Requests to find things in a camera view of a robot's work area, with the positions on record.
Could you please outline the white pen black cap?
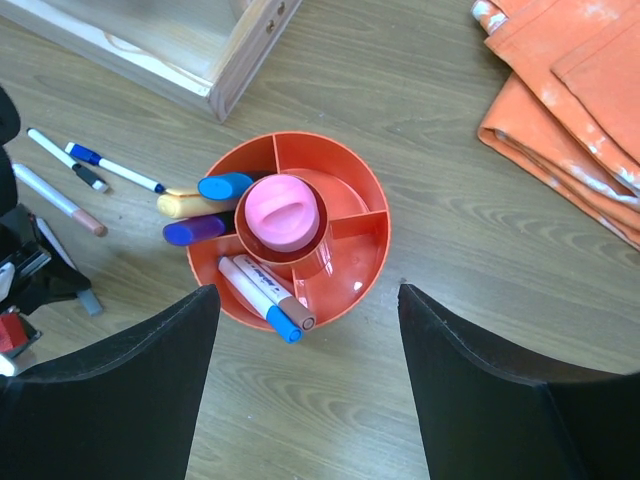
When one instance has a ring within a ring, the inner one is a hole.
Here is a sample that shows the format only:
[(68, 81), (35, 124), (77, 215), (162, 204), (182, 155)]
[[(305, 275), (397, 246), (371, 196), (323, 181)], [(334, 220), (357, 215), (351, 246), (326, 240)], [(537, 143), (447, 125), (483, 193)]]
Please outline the white pen black cap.
[(28, 128), (26, 133), (31, 140), (50, 153), (58, 161), (63, 163), (66, 167), (71, 169), (78, 178), (93, 190), (100, 193), (106, 193), (109, 190), (109, 185), (99, 175), (94, 173), (88, 167), (78, 163), (39, 130), (35, 128)]

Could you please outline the white pen salmon cap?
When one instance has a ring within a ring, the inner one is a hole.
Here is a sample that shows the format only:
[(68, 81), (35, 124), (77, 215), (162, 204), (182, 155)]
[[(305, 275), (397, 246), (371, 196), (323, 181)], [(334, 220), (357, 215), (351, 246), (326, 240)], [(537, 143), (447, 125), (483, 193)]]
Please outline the white pen salmon cap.
[(107, 227), (103, 223), (63, 195), (25, 165), (13, 163), (12, 170), (22, 183), (62, 211), (65, 215), (74, 219), (92, 234), (101, 237), (107, 233)]

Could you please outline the orange folded cloth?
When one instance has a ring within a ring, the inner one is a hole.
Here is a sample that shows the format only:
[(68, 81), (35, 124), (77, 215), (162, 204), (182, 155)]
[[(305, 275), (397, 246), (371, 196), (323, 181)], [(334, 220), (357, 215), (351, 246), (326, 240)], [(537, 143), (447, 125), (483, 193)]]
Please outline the orange folded cloth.
[(471, 14), (511, 70), (479, 140), (638, 247), (638, 2), (476, 1)]

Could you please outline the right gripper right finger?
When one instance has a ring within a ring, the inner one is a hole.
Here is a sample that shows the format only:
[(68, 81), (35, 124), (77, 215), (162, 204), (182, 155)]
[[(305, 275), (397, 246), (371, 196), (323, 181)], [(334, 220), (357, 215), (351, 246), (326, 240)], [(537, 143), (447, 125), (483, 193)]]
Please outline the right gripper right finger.
[(635, 479), (639, 377), (563, 362), (398, 294), (406, 364), (434, 479)]

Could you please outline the orange pink highlighter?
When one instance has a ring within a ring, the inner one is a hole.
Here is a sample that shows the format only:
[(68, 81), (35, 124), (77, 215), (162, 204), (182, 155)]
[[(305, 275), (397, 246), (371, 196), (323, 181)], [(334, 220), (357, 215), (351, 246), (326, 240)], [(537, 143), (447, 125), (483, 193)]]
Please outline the orange pink highlighter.
[(238, 202), (238, 198), (210, 200), (203, 197), (197, 189), (170, 188), (158, 197), (156, 206), (166, 217), (185, 219), (234, 211)]

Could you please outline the black highlighter purple cap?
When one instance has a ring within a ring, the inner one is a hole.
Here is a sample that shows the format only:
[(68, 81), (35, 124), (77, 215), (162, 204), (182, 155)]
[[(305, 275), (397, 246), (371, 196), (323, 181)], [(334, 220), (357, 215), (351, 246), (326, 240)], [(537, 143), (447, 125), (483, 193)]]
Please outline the black highlighter purple cap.
[(235, 213), (221, 212), (191, 217), (166, 225), (164, 239), (175, 246), (189, 246), (232, 233), (235, 230)]

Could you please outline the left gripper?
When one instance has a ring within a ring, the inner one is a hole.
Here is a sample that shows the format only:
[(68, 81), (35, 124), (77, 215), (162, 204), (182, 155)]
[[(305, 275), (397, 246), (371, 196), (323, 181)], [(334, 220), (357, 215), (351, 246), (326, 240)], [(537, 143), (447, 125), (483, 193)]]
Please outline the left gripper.
[(1, 265), (14, 267), (3, 312), (12, 307), (26, 315), (49, 303), (72, 300), (91, 287), (44, 236), (36, 216), (19, 204), (1, 217)]

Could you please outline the orange round divided organizer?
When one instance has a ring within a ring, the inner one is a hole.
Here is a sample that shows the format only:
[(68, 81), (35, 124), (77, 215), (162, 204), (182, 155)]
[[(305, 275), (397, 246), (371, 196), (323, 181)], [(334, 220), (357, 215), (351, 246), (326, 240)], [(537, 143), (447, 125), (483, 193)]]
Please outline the orange round divided organizer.
[(200, 285), (217, 287), (221, 309), (237, 322), (271, 332), (246, 299), (218, 271), (221, 256), (247, 254), (270, 267), (325, 326), (348, 313), (380, 276), (391, 246), (391, 215), (383, 188), (369, 165), (347, 146), (316, 133), (284, 131), (248, 140), (208, 171), (270, 171), (305, 181), (316, 193), (321, 227), (302, 257), (264, 249), (240, 224), (237, 231), (188, 247)]

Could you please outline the white pen light-blue cap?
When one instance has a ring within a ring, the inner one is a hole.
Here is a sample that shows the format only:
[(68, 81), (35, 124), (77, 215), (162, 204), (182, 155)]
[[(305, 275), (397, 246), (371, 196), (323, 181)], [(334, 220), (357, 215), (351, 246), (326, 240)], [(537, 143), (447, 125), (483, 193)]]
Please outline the white pen light-blue cap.
[(293, 344), (302, 339), (301, 328), (295, 325), (229, 257), (219, 259), (218, 270), (258, 315), (287, 343)]

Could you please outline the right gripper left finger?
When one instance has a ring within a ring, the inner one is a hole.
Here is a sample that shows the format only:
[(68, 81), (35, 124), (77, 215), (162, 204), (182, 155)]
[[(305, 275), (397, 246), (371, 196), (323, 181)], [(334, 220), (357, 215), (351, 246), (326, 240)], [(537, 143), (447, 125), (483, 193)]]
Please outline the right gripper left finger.
[(183, 479), (220, 314), (213, 286), (1, 379), (4, 479)]

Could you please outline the glue tube pink cap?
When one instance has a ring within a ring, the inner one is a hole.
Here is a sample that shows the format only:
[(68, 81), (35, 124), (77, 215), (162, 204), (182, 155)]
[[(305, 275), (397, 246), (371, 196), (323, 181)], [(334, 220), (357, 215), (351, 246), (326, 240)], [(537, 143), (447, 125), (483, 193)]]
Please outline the glue tube pink cap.
[(259, 242), (281, 253), (305, 248), (320, 227), (315, 194), (303, 180), (288, 174), (270, 175), (252, 187), (244, 214)]

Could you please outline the black highlighter blue cap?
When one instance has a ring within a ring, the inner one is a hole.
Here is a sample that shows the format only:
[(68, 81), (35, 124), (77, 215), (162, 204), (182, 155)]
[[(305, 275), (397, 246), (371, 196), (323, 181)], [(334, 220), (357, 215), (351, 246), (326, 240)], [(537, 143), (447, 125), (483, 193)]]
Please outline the black highlighter blue cap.
[(226, 201), (240, 198), (258, 180), (272, 175), (270, 171), (230, 172), (211, 175), (198, 182), (198, 192), (206, 199)]

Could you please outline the white pen brown cap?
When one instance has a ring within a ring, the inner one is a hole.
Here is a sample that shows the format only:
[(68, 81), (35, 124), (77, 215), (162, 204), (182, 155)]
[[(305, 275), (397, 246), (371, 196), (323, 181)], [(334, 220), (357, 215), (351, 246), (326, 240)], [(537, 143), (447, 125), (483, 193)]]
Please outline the white pen brown cap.
[(316, 315), (266, 267), (247, 254), (233, 257), (232, 262), (301, 330), (307, 332), (316, 326)]

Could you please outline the white pen grey cap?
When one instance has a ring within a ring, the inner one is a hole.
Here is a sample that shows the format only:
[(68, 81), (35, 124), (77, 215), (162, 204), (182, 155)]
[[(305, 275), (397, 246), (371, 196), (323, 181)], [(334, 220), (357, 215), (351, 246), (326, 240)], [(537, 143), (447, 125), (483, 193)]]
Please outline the white pen grey cap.
[[(53, 233), (53, 231), (51, 230), (47, 222), (44, 219), (37, 217), (36, 223), (38, 225), (40, 232), (46, 237), (46, 239), (53, 246), (56, 252), (62, 257), (62, 259), (71, 268), (73, 268), (76, 272), (78, 272), (78, 269), (74, 264), (73, 260), (68, 255), (68, 253), (66, 252), (66, 250), (64, 249), (64, 247), (62, 246), (58, 238), (55, 236), (55, 234)], [(103, 313), (103, 307), (91, 288), (79, 290), (76, 293), (76, 296), (90, 316), (95, 317)]]

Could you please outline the white pen dark-blue cap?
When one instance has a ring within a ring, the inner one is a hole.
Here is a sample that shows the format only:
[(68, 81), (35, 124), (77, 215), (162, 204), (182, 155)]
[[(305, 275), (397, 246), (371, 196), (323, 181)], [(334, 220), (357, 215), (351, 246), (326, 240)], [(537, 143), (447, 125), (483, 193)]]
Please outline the white pen dark-blue cap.
[(64, 151), (77, 160), (114, 173), (156, 194), (163, 194), (166, 191), (166, 188), (156, 180), (148, 178), (134, 170), (108, 160), (97, 152), (77, 143), (68, 142)]

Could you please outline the wooden clothes rack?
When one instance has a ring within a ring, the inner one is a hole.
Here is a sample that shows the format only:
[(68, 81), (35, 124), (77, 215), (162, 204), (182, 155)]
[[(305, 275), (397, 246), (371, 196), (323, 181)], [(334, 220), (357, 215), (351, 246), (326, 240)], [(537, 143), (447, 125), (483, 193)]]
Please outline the wooden clothes rack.
[(2, 17), (224, 122), (297, 1), (4, 1)]

